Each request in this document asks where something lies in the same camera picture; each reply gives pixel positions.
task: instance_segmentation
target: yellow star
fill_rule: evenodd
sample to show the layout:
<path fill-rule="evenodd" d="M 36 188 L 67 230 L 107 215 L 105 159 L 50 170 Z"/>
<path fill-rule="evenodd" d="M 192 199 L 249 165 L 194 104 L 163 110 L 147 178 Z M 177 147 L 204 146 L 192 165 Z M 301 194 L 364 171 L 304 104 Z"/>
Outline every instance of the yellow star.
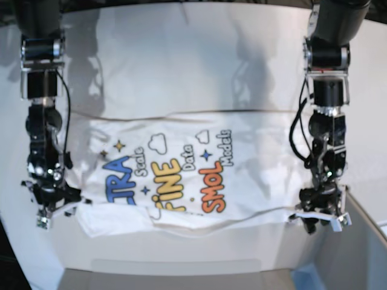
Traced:
<path fill-rule="evenodd" d="M 107 153 L 105 150 L 102 150 L 102 151 L 100 152 L 100 154 L 101 154 L 103 157 L 106 157 L 108 153 Z"/>
<path fill-rule="evenodd" d="M 126 145 L 122 144 L 120 140 L 118 140 L 117 144 L 114 145 L 115 148 L 117 148 L 117 150 L 119 152 L 121 152 L 121 149 L 124 148 Z"/>

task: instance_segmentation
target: cloud icon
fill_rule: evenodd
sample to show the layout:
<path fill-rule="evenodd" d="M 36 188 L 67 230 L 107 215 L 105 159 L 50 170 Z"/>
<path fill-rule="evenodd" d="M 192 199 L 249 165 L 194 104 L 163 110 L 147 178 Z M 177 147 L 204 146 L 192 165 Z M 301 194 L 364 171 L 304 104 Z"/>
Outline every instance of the cloud icon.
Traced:
<path fill-rule="evenodd" d="M 210 143 L 210 133 L 208 130 L 202 130 L 199 133 L 195 135 L 196 139 L 199 140 L 199 143 L 201 144 L 208 144 Z"/>
<path fill-rule="evenodd" d="M 148 147 L 151 150 L 156 151 L 160 155 L 167 153 L 167 143 L 165 135 L 163 133 L 155 134 L 151 136 L 151 140 L 148 143 Z"/>

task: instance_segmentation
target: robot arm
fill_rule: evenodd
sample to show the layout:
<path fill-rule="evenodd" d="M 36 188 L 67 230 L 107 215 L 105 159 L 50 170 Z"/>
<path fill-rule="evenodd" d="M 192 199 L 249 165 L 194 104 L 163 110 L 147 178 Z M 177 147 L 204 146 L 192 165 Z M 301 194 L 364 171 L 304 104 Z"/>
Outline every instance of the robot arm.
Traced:
<path fill-rule="evenodd" d="M 351 224 L 345 210 L 348 187 L 339 185 L 346 167 L 345 115 L 341 108 L 350 102 L 348 67 L 349 41 L 359 30 L 370 0 L 321 0 L 313 8 L 312 17 L 318 16 L 316 28 L 305 39 L 305 82 L 313 93 L 309 99 L 314 107 L 309 121 L 313 137 L 308 157 L 303 157 L 293 142 L 296 123 L 308 98 L 300 100 L 300 109 L 290 130 L 293 152 L 311 170 L 312 188 L 300 191 L 300 204 L 290 219 L 302 218 L 308 233 L 316 231 L 316 223 L 331 223 L 334 231 Z"/>
<path fill-rule="evenodd" d="M 30 136 L 27 170 L 34 182 L 23 181 L 32 200 L 39 205 L 37 225 L 48 229 L 50 219 L 59 213 L 71 214 L 80 202 L 80 190 L 65 181 L 65 169 L 72 168 L 67 152 L 67 132 L 70 119 L 70 96 L 59 74 L 64 36 L 60 29 L 59 0 L 12 0 L 21 36 L 21 95 L 31 102 L 26 120 Z M 61 147 L 57 134 L 62 118 L 55 108 L 57 80 L 65 86 L 69 108 L 66 137 Z M 64 205 L 57 203 L 64 200 Z"/>

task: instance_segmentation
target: blue star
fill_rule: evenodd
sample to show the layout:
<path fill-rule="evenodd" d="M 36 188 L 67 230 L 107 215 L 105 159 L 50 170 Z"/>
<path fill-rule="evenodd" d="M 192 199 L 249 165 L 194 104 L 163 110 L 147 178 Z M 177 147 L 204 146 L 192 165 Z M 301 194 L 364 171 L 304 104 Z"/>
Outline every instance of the blue star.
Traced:
<path fill-rule="evenodd" d="M 200 157 L 203 157 L 208 161 L 208 157 L 212 156 L 212 154 L 208 153 L 207 150 L 204 150 L 203 155 L 200 155 Z"/>
<path fill-rule="evenodd" d="M 143 192 L 145 195 L 150 192 L 151 190 L 150 189 L 147 189 L 146 186 L 144 186 L 144 189 L 141 190 L 141 192 Z"/>

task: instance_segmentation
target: yellow letter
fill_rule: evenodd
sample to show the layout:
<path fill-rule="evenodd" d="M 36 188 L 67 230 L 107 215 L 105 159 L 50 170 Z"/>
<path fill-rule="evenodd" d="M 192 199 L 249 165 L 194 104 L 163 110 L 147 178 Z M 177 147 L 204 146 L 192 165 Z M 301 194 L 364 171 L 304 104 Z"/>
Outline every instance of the yellow letter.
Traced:
<path fill-rule="evenodd" d="M 174 207 L 170 202 L 165 205 L 167 210 L 186 211 L 186 207 Z"/>
<path fill-rule="evenodd" d="M 181 170 L 179 162 L 176 159 L 171 160 L 171 167 L 169 167 L 168 163 L 163 163 L 161 165 L 162 169 L 160 169 L 156 162 L 152 162 L 151 166 L 155 176 L 176 174 Z"/>
<path fill-rule="evenodd" d="M 180 181 L 180 179 L 181 176 L 179 174 L 155 177 L 154 181 L 156 183 L 164 183 L 159 186 L 157 193 L 162 194 L 182 191 L 184 187 L 181 184 L 176 184 Z"/>
<path fill-rule="evenodd" d="M 173 193 L 165 193 L 163 195 L 160 195 L 161 201 L 171 201 L 173 199 L 182 198 L 183 193 L 182 192 L 173 192 Z"/>

